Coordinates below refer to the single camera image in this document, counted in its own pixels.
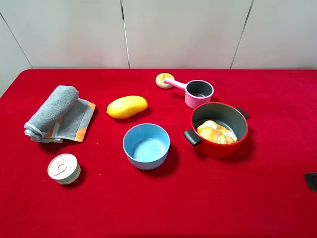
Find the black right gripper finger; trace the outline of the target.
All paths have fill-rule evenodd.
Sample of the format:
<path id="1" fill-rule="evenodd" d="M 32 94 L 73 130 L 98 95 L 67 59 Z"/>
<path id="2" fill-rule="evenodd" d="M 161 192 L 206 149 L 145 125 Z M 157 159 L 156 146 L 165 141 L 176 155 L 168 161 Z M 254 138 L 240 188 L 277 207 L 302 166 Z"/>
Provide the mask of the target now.
<path id="1" fill-rule="evenodd" d="M 304 175 L 307 186 L 312 191 L 317 191 L 317 172 L 309 172 Z"/>

